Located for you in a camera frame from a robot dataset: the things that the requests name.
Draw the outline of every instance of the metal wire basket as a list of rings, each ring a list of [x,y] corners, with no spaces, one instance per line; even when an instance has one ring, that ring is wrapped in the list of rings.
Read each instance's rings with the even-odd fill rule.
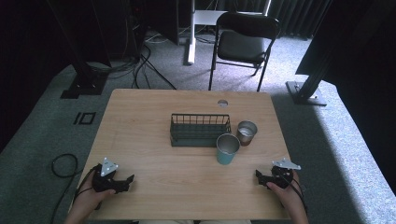
[[[172,147],[215,147],[216,140],[231,132],[230,116],[223,114],[172,114]]]

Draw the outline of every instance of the wooden table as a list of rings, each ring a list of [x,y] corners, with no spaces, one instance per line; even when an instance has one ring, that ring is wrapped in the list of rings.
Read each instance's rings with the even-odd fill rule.
[[[221,165],[214,147],[171,147],[172,113],[228,114],[232,133],[244,119],[258,133],[231,164]],[[135,178],[92,219],[289,219],[255,176],[256,169],[269,175],[272,161],[289,158],[267,93],[114,90],[82,176],[104,157],[120,166],[115,180]]]

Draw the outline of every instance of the chair seat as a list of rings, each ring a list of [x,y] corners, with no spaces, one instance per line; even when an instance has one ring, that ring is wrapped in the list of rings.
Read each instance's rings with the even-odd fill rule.
[[[221,34],[218,56],[223,60],[262,63],[263,52],[265,52],[264,40],[260,37],[246,37],[234,31],[224,31]]]

